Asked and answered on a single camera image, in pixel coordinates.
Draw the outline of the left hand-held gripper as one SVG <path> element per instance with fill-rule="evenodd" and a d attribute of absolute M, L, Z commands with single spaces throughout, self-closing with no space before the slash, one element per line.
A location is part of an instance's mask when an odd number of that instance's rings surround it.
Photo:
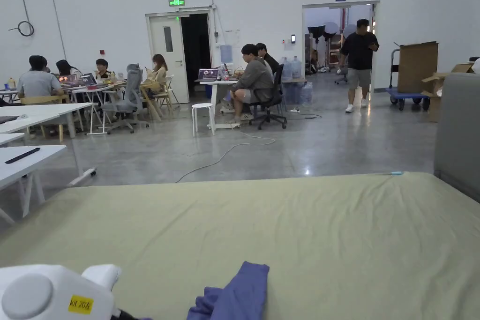
<path fill-rule="evenodd" d="M 121 268 L 95 265 L 81 274 L 61 265 L 0 269 L 2 320 L 109 320 L 118 317 L 113 287 Z"/>

